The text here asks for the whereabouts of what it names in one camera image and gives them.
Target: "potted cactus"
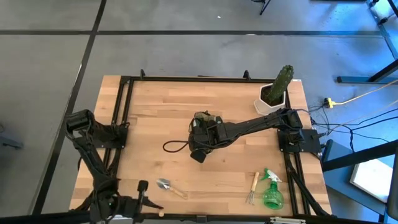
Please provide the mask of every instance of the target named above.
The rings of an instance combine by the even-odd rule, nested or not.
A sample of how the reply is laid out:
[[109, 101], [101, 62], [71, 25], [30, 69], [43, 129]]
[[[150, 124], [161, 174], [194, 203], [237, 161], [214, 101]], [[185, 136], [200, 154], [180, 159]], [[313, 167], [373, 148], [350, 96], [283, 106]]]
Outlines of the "potted cactus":
[[285, 91], [293, 74], [293, 66], [285, 65], [273, 83], [260, 88], [259, 99], [254, 101], [254, 107], [258, 114], [267, 115], [285, 107]]

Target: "concrete floor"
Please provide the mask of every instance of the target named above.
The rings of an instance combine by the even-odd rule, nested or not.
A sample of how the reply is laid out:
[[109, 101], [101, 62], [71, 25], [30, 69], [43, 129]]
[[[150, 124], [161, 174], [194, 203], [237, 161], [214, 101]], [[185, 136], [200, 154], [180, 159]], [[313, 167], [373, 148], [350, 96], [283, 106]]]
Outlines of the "concrete floor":
[[[100, 1], [0, 0], [0, 29], [90, 30]], [[263, 16], [261, 4], [249, 0], [108, 1], [102, 30], [377, 30], [365, 3], [271, 1]], [[87, 36], [0, 35], [0, 122], [6, 134], [25, 147], [0, 147], [0, 217], [25, 215], [53, 143], [80, 66]], [[382, 37], [160, 35], [97, 36], [75, 111], [94, 109], [103, 75], [151, 75], [274, 78], [291, 64], [303, 80], [307, 103], [324, 97], [343, 101], [377, 85], [336, 84], [339, 75], [369, 76], [393, 61]], [[366, 99], [327, 110], [331, 122], [342, 123], [396, 100], [396, 86]], [[321, 111], [313, 114], [323, 121]], [[397, 139], [398, 121], [381, 123], [360, 134]], [[348, 146], [349, 135], [332, 138]], [[356, 150], [381, 144], [356, 136]], [[76, 178], [78, 153], [64, 142], [44, 212], [68, 209]], [[393, 158], [384, 158], [391, 164]], [[377, 221], [375, 213], [329, 190], [333, 213], [343, 218]]]

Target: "white pot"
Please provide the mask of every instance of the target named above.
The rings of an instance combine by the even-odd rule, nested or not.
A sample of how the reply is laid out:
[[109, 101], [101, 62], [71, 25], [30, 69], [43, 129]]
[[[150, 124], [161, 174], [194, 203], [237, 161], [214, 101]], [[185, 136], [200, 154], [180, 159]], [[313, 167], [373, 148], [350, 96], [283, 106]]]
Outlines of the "white pot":
[[268, 115], [269, 113], [275, 112], [281, 108], [285, 108], [285, 101], [286, 101], [286, 91], [284, 92], [283, 95], [283, 100], [282, 103], [279, 105], [275, 105], [275, 106], [270, 106], [268, 105], [266, 102], [264, 102], [261, 99], [261, 90], [267, 86], [271, 86], [272, 83], [268, 84], [268, 85], [264, 85], [262, 87], [260, 87], [260, 94], [259, 94], [259, 98], [257, 100], [254, 101], [254, 107], [257, 111], [258, 114], [261, 115]]

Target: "green spray bottle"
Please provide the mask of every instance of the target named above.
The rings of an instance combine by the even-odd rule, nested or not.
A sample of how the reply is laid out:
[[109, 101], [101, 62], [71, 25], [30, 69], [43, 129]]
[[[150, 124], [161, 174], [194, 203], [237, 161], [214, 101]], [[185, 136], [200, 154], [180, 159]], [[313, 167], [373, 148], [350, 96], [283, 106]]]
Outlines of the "green spray bottle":
[[284, 206], [284, 196], [278, 191], [278, 182], [282, 182], [273, 171], [265, 168], [265, 176], [261, 180], [271, 179], [271, 186], [264, 192], [262, 201], [265, 206], [278, 210]]

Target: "wooden tabletop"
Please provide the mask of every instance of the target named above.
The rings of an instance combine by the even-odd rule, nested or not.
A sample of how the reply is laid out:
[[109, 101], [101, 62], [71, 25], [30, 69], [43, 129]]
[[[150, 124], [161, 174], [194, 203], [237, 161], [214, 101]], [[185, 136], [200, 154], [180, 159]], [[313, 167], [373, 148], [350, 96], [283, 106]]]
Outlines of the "wooden tabletop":
[[[120, 76], [103, 78], [95, 108], [95, 118], [100, 123], [111, 122], [119, 80]], [[190, 157], [188, 147], [173, 154], [162, 149], [166, 141], [188, 139], [188, 125], [197, 111], [208, 110], [225, 122], [235, 123], [259, 117], [253, 102], [260, 86], [259, 83], [134, 82], [128, 118], [131, 125], [118, 172], [119, 193], [137, 197], [138, 181], [148, 180], [149, 199], [163, 206], [165, 213], [292, 215], [285, 164], [275, 129], [242, 136], [229, 147], [214, 150], [203, 164]], [[292, 108], [307, 110], [300, 80], [292, 81], [288, 92]], [[311, 128], [309, 115], [298, 113], [304, 128]], [[167, 147], [180, 146], [176, 143]], [[103, 156], [103, 149], [98, 152]], [[320, 161], [309, 153], [300, 155], [307, 188], [323, 209], [331, 213]], [[262, 204], [262, 193], [269, 188], [270, 180], [259, 180], [255, 205], [245, 203], [255, 172], [260, 172], [261, 178], [266, 167], [283, 181], [278, 184], [285, 200], [281, 210], [271, 210]], [[188, 200], [158, 188], [158, 178], [169, 179], [174, 187], [188, 194]], [[79, 206], [92, 189], [93, 178], [82, 163], [70, 208]], [[297, 186], [296, 195], [302, 213]], [[143, 212], [157, 210], [144, 207]]]

